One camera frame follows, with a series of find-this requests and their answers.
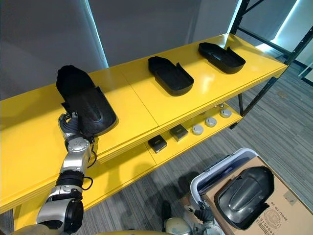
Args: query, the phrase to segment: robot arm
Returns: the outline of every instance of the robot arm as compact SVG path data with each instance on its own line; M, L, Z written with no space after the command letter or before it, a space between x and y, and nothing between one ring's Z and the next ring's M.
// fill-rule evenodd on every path
M82 185L91 147L90 142L80 134L77 113L62 114L58 121L65 139L67 155L56 185L38 213L37 224L46 225L51 230L57 230L59 234L71 234L82 225Z

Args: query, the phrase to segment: gray carpet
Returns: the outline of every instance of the gray carpet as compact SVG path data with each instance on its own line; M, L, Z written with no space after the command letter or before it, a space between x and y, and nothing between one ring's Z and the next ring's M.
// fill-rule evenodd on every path
M160 205L171 202L173 216L181 216L179 199L189 190L196 172L240 147L258 152L313 210L313 87L293 64L233 130L225 129L186 151L151 174L86 211L78 235L114 230L161 230ZM244 93L244 105L264 84ZM238 110L238 100L228 102ZM1 229L12 231L7 212Z

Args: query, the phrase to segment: yellow shelving unit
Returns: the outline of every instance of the yellow shelving unit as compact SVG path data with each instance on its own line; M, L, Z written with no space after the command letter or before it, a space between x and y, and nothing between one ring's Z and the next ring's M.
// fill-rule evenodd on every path
M85 208L238 122L241 116L234 111L230 118L221 119L214 107L273 76L278 77L287 68L283 63L232 34L220 35L203 42L222 47L230 46L246 60L246 64L236 74L225 74L199 55L199 42L156 54L173 63L180 62L195 80L188 93L176 97L168 95L155 81L148 70L149 57L89 74L95 85L105 94L119 120L112 130L96 138L97 168L92 167L89 173L92 175L98 172L96 178L108 179L107 172L114 168L113 165L117 168L127 166L126 168L133 169L132 161L124 163L120 159L126 154L125 159L137 159L134 160L136 163L144 162L145 158L141 158L136 151L137 148L144 147L144 154L147 154L147 159L153 160L154 165L149 161L145 166L151 167L141 168L138 175L120 171L125 175L120 176L123 179L120 183L112 183L114 189L99 189L93 197L88 196L89 191L84 192ZM42 197L43 200L45 192L54 186L67 153L57 123L59 115L65 111L61 106L62 102L55 84L0 102L0 213L15 209L15 222L18 225L27 224L19 221L24 221L22 218L32 213L30 202L34 205L42 202L39 198ZM199 137L189 133L180 142L175 142L169 136L168 130L181 123L189 132L193 123L199 122L204 126L204 116L199 116L204 111L217 115L219 123L216 127L205 127L204 133ZM168 147L156 155L146 141L159 134L168 141Z
M232 111L232 115L229 118L221 117L219 114L220 108L215 107L206 111L204 114L182 123L189 133L179 142L170 135L169 131L161 134L166 140L167 146L157 154L150 148L147 142L145 142L121 154L117 158L111 159L104 164L97 163L89 168L86 175L93 178L93 185L89 190L83 193L84 209L89 209L138 180L140 177L163 165L165 162L173 159L186 149L200 143L224 128L229 127L242 118L229 106L225 105L225 107ZM217 125L215 127L207 127L204 124L207 117L214 117L218 121ZM204 132L199 136L191 133L191 127L196 124L200 124L204 128ZM89 184L90 181L86 180L84 187L87 188ZM39 209L48 194L49 190L46 190L44 193L15 208L15 229L36 222Z

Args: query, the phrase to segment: small black box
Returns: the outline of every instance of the small black box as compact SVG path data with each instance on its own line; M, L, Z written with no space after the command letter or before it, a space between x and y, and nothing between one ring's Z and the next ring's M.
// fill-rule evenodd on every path
M167 146L167 142L162 138L161 135L155 136L148 140L148 144L155 151L155 153L158 153Z
M184 136L188 134L188 131L182 126L177 125L170 130L171 135L176 139L176 141L180 141Z

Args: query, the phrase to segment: cardboard box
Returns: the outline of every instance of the cardboard box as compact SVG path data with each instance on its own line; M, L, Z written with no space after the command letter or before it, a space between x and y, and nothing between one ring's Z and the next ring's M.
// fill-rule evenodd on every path
M268 167L274 174L275 190L266 201L269 207L247 230L238 230L223 219L215 206L214 196L229 180L238 176L243 170L262 165ZM202 198L209 203L215 219L226 235L313 235L312 212L288 188L280 177L258 157L251 159L234 171L210 189Z

